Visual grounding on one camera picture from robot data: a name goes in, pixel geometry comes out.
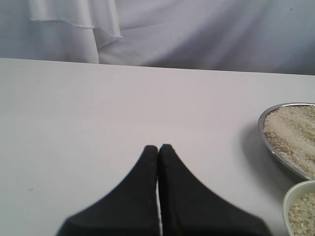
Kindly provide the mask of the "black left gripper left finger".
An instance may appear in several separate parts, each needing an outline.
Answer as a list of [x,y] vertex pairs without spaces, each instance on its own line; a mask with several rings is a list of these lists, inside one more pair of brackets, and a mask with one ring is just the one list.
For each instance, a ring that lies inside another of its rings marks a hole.
[[158,149],[145,146],[127,176],[105,197],[67,218],[59,236],[158,236]]

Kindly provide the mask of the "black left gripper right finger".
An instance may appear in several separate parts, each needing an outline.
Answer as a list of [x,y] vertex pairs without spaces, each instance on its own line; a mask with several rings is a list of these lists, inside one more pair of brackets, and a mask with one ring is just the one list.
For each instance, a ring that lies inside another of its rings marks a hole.
[[165,236],[269,236],[260,218],[227,202],[200,182],[174,148],[158,155],[158,193]]

